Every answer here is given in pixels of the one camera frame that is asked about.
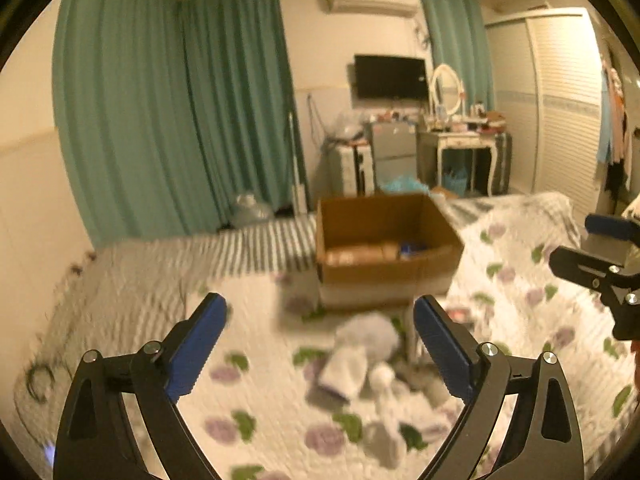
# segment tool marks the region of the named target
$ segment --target green curtain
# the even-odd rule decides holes
[[[94,246],[215,232],[245,190],[286,202],[279,20],[278,0],[62,0],[54,114]]]
[[[219,207],[245,190],[274,208],[290,203],[296,147],[287,116],[295,106],[280,1],[187,0],[180,19],[196,127]]]
[[[422,6],[434,66],[446,63],[458,73],[469,105],[482,101],[493,109],[494,79],[480,0],[422,0]]]

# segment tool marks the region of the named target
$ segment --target white wardrobe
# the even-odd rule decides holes
[[[590,17],[578,8],[537,10],[486,28],[495,108],[513,137],[510,186],[562,192],[582,221],[600,193],[602,64]]]

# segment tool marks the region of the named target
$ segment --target metal bolt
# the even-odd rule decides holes
[[[85,352],[84,355],[82,356],[82,361],[84,361],[85,363],[93,363],[98,359],[98,352],[96,352],[95,350],[89,350],[88,352]]]
[[[556,354],[554,354],[553,352],[543,353],[542,358],[550,365],[554,365],[558,362],[558,358],[556,357]]]
[[[493,343],[484,343],[482,345],[482,353],[489,357],[493,357],[498,353],[498,349]]]
[[[147,355],[155,355],[160,351],[161,348],[162,345],[158,341],[149,341],[142,347],[144,353]]]

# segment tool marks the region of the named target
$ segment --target wardrobe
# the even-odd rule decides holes
[[[545,9],[486,25],[495,107],[513,137],[510,186],[559,191],[578,222],[595,211],[602,64],[587,10]]]

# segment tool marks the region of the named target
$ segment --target vanity table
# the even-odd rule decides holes
[[[498,161],[498,148],[495,136],[483,136],[477,132],[421,132],[418,131],[420,150],[436,148],[437,165],[436,175],[438,186],[442,186],[442,153],[444,150],[473,150],[471,162],[471,189],[476,188],[476,151],[489,149],[491,153],[491,166],[487,181],[487,194],[492,196],[492,183],[494,181],[495,168]]]

